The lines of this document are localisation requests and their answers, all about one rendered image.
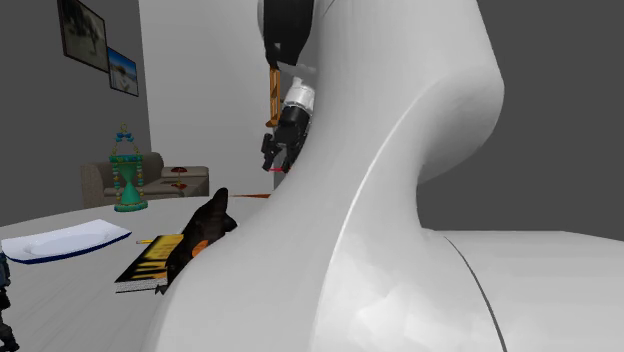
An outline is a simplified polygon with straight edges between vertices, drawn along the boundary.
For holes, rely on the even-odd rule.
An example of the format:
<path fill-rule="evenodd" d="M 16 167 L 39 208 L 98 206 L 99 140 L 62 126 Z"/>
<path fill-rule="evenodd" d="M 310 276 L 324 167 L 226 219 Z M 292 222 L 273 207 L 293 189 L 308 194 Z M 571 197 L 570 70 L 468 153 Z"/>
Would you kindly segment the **white plate blue rim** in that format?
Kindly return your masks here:
<path fill-rule="evenodd" d="M 3 239 L 6 257 L 21 264 L 58 261 L 99 250 L 129 237 L 131 230 L 102 219 L 58 230 Z"/>

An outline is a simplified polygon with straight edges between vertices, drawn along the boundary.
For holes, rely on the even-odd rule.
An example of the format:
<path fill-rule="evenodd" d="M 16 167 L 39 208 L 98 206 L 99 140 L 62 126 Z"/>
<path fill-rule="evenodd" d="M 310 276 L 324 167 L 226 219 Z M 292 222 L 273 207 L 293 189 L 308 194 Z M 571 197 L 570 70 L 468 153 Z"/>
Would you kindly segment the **green hourglass figure with beads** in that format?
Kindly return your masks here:
<path fill-rule="evenodd" d="M 131 154 L 118 153 L 119 144 L 124 141 L 132 145 Z M 115 135 L 115 144 L 109 156 L 109 162 L 112 165 L 116 212 L 134 212 L 148 207 L 147 201 L 143 199 L 143 161 L 144 155 L 134 143 L 134 135 L 128 131 L 127 124 L 122 123 Z"/>

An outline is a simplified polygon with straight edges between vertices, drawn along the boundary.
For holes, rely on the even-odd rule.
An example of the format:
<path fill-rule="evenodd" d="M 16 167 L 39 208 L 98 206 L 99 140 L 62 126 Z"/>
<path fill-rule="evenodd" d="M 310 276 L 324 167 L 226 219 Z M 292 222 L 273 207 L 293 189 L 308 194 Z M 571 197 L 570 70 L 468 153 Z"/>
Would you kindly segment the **dark framed wall picture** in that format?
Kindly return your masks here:
<path fill-rule="evenodd" d="M 57 0 L 63 54 L 107 73 L 105 20 L 81 0 Z"/>

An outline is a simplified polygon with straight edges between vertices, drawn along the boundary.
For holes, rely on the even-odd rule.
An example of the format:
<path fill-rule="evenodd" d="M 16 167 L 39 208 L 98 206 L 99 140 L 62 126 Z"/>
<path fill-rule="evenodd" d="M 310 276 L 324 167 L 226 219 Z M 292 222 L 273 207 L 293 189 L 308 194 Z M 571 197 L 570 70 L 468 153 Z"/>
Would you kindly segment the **yellow and black book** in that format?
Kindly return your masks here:
<path fill-rule="evenodd" d="M 157 236 L 115 280 L 115 292 L 154 290 L 166 285 L 166 261 L 182 239 L 182 234 Z"/>

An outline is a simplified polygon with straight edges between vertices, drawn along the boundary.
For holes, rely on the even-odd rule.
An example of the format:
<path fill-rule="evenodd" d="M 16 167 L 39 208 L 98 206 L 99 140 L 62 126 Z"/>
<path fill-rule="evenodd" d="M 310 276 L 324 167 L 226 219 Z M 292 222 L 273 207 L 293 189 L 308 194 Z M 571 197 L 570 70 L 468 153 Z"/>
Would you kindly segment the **grey brown sofa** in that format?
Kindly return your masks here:
<path fill-rule="evenodd" d="M 206 166 L 165 167 L 157 152 L 144 155 L 142 162 L 144 195 L 142 200 L 201 197 L 210 195 L 209 169 Z M 113 205 L 116 194 L 124 191 L 126 182 L 120 179 L 120 189 L 114 187 L 113 165 L 110 161 L 81 166 L 82 198 L 85 208 Z"/>

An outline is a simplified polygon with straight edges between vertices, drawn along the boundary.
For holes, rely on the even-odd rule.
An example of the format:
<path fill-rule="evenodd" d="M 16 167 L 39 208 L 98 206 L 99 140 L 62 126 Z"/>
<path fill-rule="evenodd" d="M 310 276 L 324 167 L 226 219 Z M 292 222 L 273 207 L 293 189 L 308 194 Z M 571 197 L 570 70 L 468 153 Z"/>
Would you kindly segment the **black bird figure orange patch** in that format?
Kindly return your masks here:
<path fill-rule="evenodd" d="M 165 294 L 175 278 L 193 259 L 193 250 L 198 244 L 206 241 L 208 245 L 211 245 L 238 227 L 238 223 L 227 214 L 228 199 L 229 191 L 226 187 L 222 187 L 195 211 L 182 231 L 182 240 L 165 262 L 167 283 L 158 285 L 155 288 L 156 294 Z"/>

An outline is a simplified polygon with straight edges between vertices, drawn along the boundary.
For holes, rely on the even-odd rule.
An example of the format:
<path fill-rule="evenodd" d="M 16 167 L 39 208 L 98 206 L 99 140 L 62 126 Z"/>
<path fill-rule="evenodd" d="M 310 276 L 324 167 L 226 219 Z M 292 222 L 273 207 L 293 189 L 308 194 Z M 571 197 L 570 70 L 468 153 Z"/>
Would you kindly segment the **blue framed wall picture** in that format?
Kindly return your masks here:
<path fill-rule="evenodd" d="M 110 88 L 135 97 L 139 96 L 136 63 L 108 47 Z"/>

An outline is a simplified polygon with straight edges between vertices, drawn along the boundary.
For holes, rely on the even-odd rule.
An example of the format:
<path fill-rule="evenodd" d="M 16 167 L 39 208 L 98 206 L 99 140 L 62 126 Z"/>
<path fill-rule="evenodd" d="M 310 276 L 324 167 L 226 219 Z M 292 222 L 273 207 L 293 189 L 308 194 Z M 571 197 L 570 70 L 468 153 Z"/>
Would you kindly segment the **dark blue grey figure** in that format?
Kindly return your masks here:
<path fill-rule="evenodd" d="M 7 295 L 7 287 L 11 284 L 10 269 L 6 255 L 0 251 L 0 352 L 16 352 L 20 346 L 13 334 L 12 328 L 6 324 L 2 312 L 11 306 Z"/>

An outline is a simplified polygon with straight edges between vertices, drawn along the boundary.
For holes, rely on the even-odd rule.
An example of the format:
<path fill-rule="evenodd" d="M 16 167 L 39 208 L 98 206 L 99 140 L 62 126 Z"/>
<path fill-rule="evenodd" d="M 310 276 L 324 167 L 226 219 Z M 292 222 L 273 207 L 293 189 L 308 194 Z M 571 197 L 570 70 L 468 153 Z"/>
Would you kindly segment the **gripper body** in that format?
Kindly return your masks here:
<path fill-rule="evenodd" d="M 311 116 L 301 107 L 286 106 L 275 130 L 275 144 L 279 150 L 300 149 L 305 140 Z"/>

